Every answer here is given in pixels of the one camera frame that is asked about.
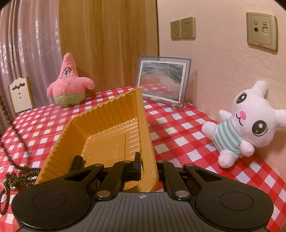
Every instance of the yellow plastic tray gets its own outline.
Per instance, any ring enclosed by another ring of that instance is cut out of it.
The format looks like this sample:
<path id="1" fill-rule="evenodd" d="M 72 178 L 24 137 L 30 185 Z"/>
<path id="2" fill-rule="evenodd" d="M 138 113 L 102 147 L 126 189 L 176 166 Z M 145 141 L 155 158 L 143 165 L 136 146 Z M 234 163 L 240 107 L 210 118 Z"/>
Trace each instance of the yellow plastic tray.
<path id="1" fill-rule="evenodd" d="M 37 183 L 67 174 L 74 156 L 81 155 L 85 167 L 102 163 L 111 167 L 134 160 L 141 152 L 144 167 L 139 182 L 125 184 L 125 191 L 150 192 L 158 184 L 158 171 L 140 88 L 112 98 L 71 119 L 54 144 Z"/>

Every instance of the chair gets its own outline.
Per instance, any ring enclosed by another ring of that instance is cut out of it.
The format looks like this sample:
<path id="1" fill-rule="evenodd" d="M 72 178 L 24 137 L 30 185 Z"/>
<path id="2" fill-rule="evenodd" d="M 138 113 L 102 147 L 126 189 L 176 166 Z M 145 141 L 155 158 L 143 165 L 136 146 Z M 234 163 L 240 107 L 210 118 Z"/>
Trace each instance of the chair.
<path id="1" fill-rule="evenodd" d="M 20 112 L 34 108 L 32 100 L 29 77 L 18 78 L 8 86 L 10 100 L 15 117 Z"/>

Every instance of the sheer curtain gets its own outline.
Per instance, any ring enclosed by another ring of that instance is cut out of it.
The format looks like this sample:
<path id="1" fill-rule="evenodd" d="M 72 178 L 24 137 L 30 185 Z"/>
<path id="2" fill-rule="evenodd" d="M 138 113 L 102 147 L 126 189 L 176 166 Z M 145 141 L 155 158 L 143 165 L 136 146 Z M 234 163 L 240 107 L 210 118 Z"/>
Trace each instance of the sheer curtain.
<path id="1" fill-rule="evenodd" d="M 58 14 L 59 0 L 12 0 L 1 10 L 0 93 L 12 117 L 8 85 L 19 77 L 29 77 L 35 107 L 53 103 L 46 91 L 62 63 Z"/>

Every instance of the beige wall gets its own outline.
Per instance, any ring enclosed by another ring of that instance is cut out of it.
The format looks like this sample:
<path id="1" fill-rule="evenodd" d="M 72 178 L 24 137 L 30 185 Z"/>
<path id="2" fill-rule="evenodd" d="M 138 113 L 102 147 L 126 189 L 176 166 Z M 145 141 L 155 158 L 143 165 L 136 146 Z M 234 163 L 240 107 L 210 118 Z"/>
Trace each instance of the beige wall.
<path id="1" fill-rule="evenodd" d="M 247 44 L 246 12 L 274 14 L 278 52 Z M 196 39 L 172 41 L 170 22 L 194 16 Z M 272 107 L 286 109 L 286 11 L 274 0 L 158 0 L 160 56 L 192 59 L 187 99 L 218 120 L 255 81 L 268 82 Z M 286 131 L 257 152 L 286 180 Z"/>

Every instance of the power socket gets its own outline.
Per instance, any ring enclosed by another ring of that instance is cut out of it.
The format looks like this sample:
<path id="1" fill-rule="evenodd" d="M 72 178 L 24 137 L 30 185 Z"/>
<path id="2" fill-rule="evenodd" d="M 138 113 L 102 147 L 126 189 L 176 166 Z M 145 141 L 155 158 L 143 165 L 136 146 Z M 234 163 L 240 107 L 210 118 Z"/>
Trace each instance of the power socket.
<path id="1" fill-rule="evenodd" d="M 196 21 L 195 17 L 181 19 L 181 33 L 183 39 L 196 38 Z"/>
<path id="2" fill-rule="evenodd" d="M 170 23 L 171 39 L 181 39 L 181 21 L 177 20 Z"/>

